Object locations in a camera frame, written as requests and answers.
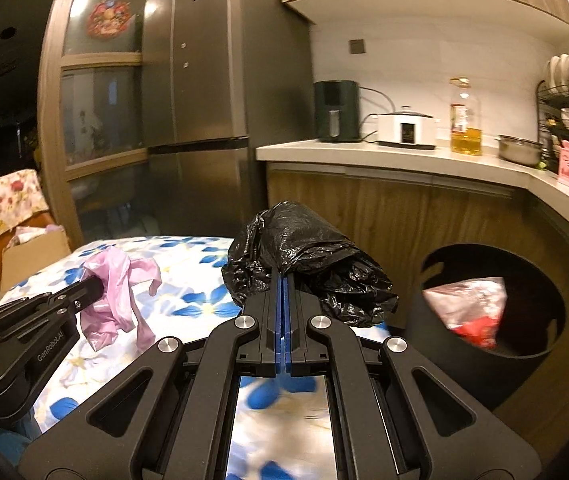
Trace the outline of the lilac plastic bag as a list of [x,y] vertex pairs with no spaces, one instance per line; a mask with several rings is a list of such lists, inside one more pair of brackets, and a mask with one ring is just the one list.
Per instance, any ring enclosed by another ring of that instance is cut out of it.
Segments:
[[84,278],[98,278],[103,294],[79,315],[80,327],[95,352],[114,344],[119,332],[136,330],[136,345],[148,350],[155,333],[141,314],[132,287],[147,283],[154,296],[162,284],[161,270],[153,258],[132,258],[118,247],[109,247],[83,264]]

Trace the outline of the black plastic bag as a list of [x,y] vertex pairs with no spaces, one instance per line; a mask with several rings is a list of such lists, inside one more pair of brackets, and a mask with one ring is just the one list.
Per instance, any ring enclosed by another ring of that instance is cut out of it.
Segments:
[[355,327],[380,324],[399,297],[382,266],[309,207],[283,200],[260,211],[228,249],[222,278],[234,302],[270,288],[280,274],[316,296],[322,311]]

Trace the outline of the black trash bin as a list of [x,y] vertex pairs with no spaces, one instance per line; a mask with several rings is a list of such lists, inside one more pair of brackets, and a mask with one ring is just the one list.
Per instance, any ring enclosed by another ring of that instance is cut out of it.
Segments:
[[537,266],[497,247],[453,244],[425,258],[405,336],[494,410],[549,356],[565,324],[561,292]]

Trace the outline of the floral blue white tablecloth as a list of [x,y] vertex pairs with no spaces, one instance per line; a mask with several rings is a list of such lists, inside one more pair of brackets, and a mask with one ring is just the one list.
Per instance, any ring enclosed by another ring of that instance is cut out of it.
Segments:
[[[144,321],[158,338],[189,342],[235,318],[222,267],[231,242],[225,237],[141,236],[97,240],[24,278],[1,302],[58,292],[79,281],[85,263],[116,247],[132,260],[154,260],[161,285],[132,291]],[[27,445],[60,422],[139,356],[134,332],[120,333],[96,350],[79,339],[15,428],[0,430],[0,451],[17,463]],[[334,479],[337,476],[329,408],[322,378],[252,378],[240,382],[227,466],[229,479]]]

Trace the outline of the red white clear bag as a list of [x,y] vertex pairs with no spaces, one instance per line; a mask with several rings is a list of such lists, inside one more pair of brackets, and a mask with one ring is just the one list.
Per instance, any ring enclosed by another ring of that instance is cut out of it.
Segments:
[[496,347],[508,295],[499,276],[471,278],[426,289],[423,297],[452,332],[478,348]]

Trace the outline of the chair with floral cover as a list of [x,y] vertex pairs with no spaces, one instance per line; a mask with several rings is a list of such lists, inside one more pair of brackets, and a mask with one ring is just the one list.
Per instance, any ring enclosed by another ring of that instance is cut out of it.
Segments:
[[34,169],[0,177],[0,295],[71,253]]

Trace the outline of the wooden lower cabinets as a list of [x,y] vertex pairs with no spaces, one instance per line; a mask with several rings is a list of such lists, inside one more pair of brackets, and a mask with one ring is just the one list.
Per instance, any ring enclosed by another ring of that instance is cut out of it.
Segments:
[[353,166],[271,162],[268,203],[307,205],[385,270],[406,318],[424,259],[481,243],[534,263],[557,285],[567,324],[551,356],[497,414],[549,465],[569,442],[569,222],[532,192],[461,178]]

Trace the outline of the white slow cooker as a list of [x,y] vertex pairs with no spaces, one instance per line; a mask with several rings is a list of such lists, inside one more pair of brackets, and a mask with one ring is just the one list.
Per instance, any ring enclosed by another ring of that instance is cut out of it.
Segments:
[[377,144],[391,148],[434,150],[437,121],[432,115],[403,106],[397,112],[377,116]]

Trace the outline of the steel bowl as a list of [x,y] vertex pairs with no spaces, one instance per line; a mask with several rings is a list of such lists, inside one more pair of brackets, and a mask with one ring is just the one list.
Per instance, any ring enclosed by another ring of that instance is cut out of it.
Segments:
[[505,136],[497,138],[498,156],[507,162],[526,167],[537,167],[542,159],[542,144],[537,141]]

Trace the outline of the wooden glass door cabinet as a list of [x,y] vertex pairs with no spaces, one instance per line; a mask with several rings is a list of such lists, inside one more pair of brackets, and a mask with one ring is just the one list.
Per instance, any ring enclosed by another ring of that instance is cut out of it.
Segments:
[[142,39],[148,0],[53,0],[38,76],[38,136],[53,218],[74,247],[155,234],[146,195]]

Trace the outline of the cooking oil bottle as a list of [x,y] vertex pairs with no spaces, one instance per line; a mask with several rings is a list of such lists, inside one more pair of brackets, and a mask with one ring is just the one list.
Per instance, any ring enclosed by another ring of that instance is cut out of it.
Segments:
[[457,154],[482,155],[481,102],[467,77],[452,77],[450,149]]

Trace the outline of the black air fryer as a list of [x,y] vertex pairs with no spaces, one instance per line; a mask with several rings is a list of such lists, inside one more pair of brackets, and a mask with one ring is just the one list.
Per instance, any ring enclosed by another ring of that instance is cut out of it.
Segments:
[[319,141],[360,141],[359,84],[352,80],[323,80],[313,84],[315,131]]

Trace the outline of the black dish rack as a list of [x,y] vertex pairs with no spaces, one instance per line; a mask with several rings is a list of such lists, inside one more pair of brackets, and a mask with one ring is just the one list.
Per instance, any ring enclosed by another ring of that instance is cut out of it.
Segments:
[[569,141],[569,54],[550,58],[542,75],[536,88],[537,140],[546,167],[557,172],[561,144]]

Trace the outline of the dark steel refrigerator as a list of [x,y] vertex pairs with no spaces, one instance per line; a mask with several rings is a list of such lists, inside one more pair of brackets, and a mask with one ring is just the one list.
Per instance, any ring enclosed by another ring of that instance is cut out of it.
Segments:
[[148,0],[141,110],[161,231],[237,235],[267,205],[258,150],[313,135],[306,18],[282,0]]

